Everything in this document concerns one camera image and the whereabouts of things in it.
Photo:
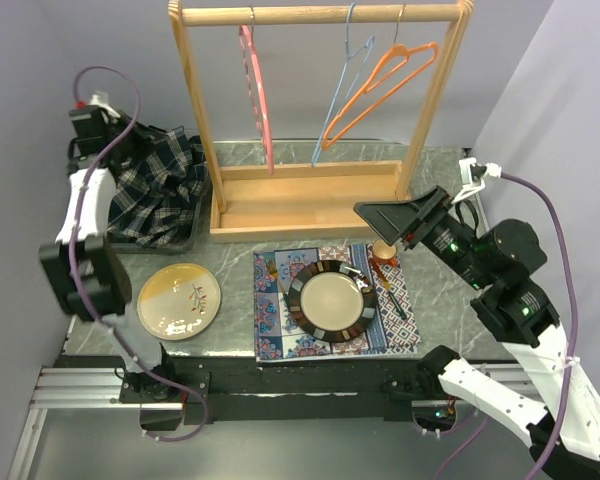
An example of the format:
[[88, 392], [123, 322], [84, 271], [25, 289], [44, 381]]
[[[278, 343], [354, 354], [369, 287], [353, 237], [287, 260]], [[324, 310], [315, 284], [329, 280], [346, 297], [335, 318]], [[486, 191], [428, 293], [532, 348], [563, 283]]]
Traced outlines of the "pink clothes hanger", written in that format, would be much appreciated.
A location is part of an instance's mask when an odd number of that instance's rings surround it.
[[262, 77], [259, 56], [254, 42], [255, 10], [249, 6], [249, 25], [240, 25], [238, 30], [245, 69], [248, 95], [259, 132], [264, 163], [270, 175], [274, 174], [274, 152], [266, 90]]

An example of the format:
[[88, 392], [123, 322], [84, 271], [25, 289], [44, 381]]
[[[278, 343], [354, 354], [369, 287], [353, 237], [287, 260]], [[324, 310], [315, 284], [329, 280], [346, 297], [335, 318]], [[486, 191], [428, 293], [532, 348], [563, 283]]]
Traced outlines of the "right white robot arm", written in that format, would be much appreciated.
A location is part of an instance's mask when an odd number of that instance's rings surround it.
[[539, 399], [504, 386], [446, 346], [420, 362], [420, 391], [457, 397], [518, 437], [552, 479], [600, 479], [600, 395], [571, 351], [559, 315], [531, 278], [547, 257], [530, 224], [507, 219], [483, 235], [465, 202], [435, 187], [411, 201], [358, 202], [355, 213], [388, 244], [426, 247], [478, 292], [478, 319], [528, 375]]

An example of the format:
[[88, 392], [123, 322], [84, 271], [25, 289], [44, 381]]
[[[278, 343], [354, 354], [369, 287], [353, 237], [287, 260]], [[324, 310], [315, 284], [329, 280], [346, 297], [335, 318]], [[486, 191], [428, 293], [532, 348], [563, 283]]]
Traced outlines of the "blue wire hanger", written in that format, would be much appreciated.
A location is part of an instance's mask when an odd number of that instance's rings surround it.
[[[367, 40], [363, 44], [361, 44], [355, 50], [353, 50], [351, 48], [351, 46], [350, 46], [350, 25], [352, 23], [352, 17], [353, 17], [355, 8], [356, 8], [356, 3], [352, 2], [347, 11], [346, 22], [345, 22], [345, 38], [344, 38], [345, 60], [343, 63], [343, 67], [342, 67], [342, 70], [340, 73], [340, 77], [339, 77], [337, 86], [333, 92], [333, 95], [332, 95], [332, 98], [330, 101], [330, 105], [329, 105], [327, 114], [325, 116], [320, 135], [318, 136], [318, 139], [316, 140], [316, 144], [315, 144], [313, 152], [312, 152], [311, 162], [310, 162], [310, 165], [312, 167], [315, 167], [320, 160], [320, 157], [321, 157], [321, 154], [323, 151], [322, 141], [326, 139], [327, 128], [328, 128], [330, 122], [332, 120], [334, 120], [336, 114], [341, 111], [341, 109], [338, 107], [338, 102], [342, 101], [342, 102], [346, 103], [348, 100], [350, 100], [353, 97], [354, 88], [356, 87], [356, 85], [358, 83], [358, 79], [359, 79], [361, 73], [363, 72], [363, 70], [368, 62], [368, 59], [370, 57], [370, 54], [373, 51], [373, 48], [375, 46], [375, 36], [371, 35], [370, 37], [367, 38]], [[355, 73], [355, 75], [353, 76], [353, 79], [350, 81], [348, 90], [346, 92], [343, 92], [344, 83], [345, 83], [345, 79], [348, 75], [348, 70], [349, 70], [350, 64], [354, 61], [354, 59], [356, 57], [359, 57], [360, 55], [363, 55], [363, 58], [362, 58], [360, 66], [358, 68], [358, 71]]]

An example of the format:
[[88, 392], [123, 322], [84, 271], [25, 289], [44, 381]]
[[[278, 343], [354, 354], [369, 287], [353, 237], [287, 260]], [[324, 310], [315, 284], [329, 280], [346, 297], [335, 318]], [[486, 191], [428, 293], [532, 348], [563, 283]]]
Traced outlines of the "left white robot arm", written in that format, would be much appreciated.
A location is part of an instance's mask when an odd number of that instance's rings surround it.
[[166, 402], [179, 377], [160, 342], [130, 316], [131, 281], [108, 238], [121, 135], [129, 119], [109, 107], [83, 102], [70, 111], [75, 136], [68, 147], [70, 200], [56, 239], [38, 258], [61, 310], [96, 326], [124, 362], [122, 381], [143, 399]]

